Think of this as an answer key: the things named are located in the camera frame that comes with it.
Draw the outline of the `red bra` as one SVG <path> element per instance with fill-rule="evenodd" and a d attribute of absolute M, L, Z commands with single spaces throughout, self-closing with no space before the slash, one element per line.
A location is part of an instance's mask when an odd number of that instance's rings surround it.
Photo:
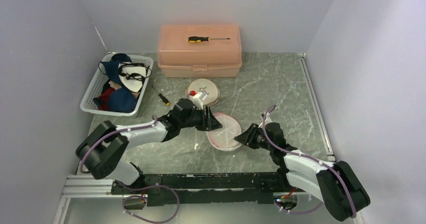
<path fill-rule="evenodd" d="M 97 106 L 98 110 L 109 111 L 109 98 L 110 95 L 115 91 L 114 88 L 108 88 L 98 97 L 93 98 L 93 102 Z"/>

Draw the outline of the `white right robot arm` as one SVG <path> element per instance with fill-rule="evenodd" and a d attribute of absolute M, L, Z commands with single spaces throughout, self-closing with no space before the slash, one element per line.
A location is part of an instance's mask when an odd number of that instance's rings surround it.
<path fill-rule="evenodd" d="M 272 161 L 279 167 L 279 189 L 290 191 L 295 187 L 308 192 L 338 221 L 354 217 L 371 203 L 367 191 L 347 162 L 322 161 L 303 153 L 287 143 L 278 123 L 268 123 L 264 127 L 252 124 L 234 139 L 251 149 L 269 151 Z"/>

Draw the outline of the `beige mesh laundry bag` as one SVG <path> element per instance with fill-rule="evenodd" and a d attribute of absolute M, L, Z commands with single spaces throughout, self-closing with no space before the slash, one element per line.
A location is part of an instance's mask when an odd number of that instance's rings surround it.
<path fill-rule="evenodd" d="M 220 98 L 220 90 L 218 86 L 206 78 L 199 78 L 191 82 L 185 89 L 185 96 L 188 96 L 192 90 L 195 92 L 205 91 L 208 94 L 206 99 L 203 101 L 203 104 L 207 106 L 216 104 Z"/>

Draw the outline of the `navy blue bra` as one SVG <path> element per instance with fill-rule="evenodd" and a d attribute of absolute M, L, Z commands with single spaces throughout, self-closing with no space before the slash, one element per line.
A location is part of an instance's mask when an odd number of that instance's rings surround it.
<path fill-rule="evenodd" d="M 104 84 L 101 93 L 110 88 L 108 81 L 113 81 L 122 86 L 122 88 L 115 90 L 109 98 L 109 111 L 116 111 L 122 113 L 130 113 L 135 109 L 137 99 L 131 94 L 131 92 L 124 87 L 124 84 L 120 80 L 119 66 L 121 63 L 131 63 L 131 59 L 124 53 L 117 53 L 112 56 L 110 61 L 100 61 L 98 63 L 98 69 L 103 75 L 108 77 L 107 83 Z"/>

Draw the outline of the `white mesh bag red zipper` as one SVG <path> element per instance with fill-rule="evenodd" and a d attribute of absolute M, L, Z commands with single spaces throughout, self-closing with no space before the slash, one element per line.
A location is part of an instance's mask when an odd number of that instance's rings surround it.
<path fill-rule="evenodd" d="M 206 132 L 207 139 L 211 145 L 224 152 L 235 151 L 242 146 L 234 138 L 242 133 L 242 128 L 238 121 L 225 114 L 214 113 L 214 117 L 222 124 L 222 128 Z"/>

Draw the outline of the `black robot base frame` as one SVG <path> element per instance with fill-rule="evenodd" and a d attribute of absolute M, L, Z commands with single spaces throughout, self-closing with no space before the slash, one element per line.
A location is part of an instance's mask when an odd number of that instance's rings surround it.
<path fill-rule="evenodd" d="M 272 204 L 290 192 L 298 193 L 284 183 L 276 172 L 145 174 L 142 184 L 130 188 L 114 181 L 112 195 L 143 194 L 147 205 L 255 202 Z"/>

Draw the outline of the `beige lace bra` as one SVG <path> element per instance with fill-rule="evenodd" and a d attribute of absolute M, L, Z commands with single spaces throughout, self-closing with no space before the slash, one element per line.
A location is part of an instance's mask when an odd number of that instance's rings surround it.
<path fill-rule="evenodd" d="M 118 83 L 115 83 L 115 82 L 113 82 L 113 81 L 108 81 L 108 85 L 111 87 L 111 88 L 113 88 L 113 89 L 115 89 L 115 90 L 118 90 L 118 89 L 120 89 L 120 88 L 122 88 L 122 86 L 120 85 L 120 84 L 118 84 Z M 134 98 L 135 99 L 138 99 L 139 98 L 139 95 L 140 95 L 140 92 L 131 92 L 131 94 L 134 96 Z"/>

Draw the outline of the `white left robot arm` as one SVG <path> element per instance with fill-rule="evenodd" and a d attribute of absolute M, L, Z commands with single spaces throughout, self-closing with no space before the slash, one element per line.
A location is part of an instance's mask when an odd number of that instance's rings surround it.
<path fill-rule="evenodd" d="M 114 179 L 130 193 L 137 194 L 146 185 L 145 175 L 136 164 L 122 160 L 127 149 L 167 142 L 185 128 L 214 131 L 222 127 L 209 106 L 197 107 L 188 98 L 180 99 L 167 114 L 153 116 L 147 123 L 118 126 L 104 121 L 77 147 L 79 171 L 97 180 Z"/>

